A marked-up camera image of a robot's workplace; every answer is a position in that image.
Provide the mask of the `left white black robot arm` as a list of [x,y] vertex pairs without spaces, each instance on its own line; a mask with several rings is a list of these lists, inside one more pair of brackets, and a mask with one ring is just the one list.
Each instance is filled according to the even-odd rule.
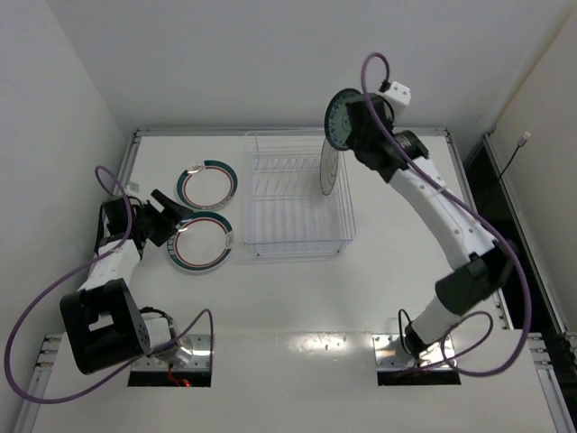
[[97,261],[78,291],[62,297],[60,313],[71,351],[83,374],[91,374],[148,356],[175,351],[174,320],[153,308],[138,308],[129,283],[143,250],[160,247],[178,232],[179,223],[193,211],[159,190],[150,201],[112,198],[100,207],[96,238]]

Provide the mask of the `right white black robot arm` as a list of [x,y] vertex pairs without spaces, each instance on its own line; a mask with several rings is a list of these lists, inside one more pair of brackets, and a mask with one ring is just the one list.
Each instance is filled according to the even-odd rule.
[[404,347],[417,357],[495,292],[513,263],[490,232],[446,197],[445,184],[420,139],[402,131],[391,144],[367,105],[362,96],[346,102],[351,127],[346,145],[417,212],[452,269],[436,282],[433,299],[406,327]]

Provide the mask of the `blue patterned green plate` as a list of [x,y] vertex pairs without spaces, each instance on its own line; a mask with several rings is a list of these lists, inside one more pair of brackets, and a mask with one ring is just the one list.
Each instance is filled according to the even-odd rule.
[[330,100],[324,118],[325,138],[338,152],[349,149],[346,141],[351,132],[347,104],[356,102],[361,92],[355,88],[345,88]]

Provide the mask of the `white plate with dark rim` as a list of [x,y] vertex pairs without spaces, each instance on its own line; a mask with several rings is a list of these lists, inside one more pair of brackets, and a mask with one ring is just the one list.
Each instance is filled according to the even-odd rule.
[[321,149],[319,176],[321,192],[329,196],[336,183],[339,169],[339,152],[325,138]]

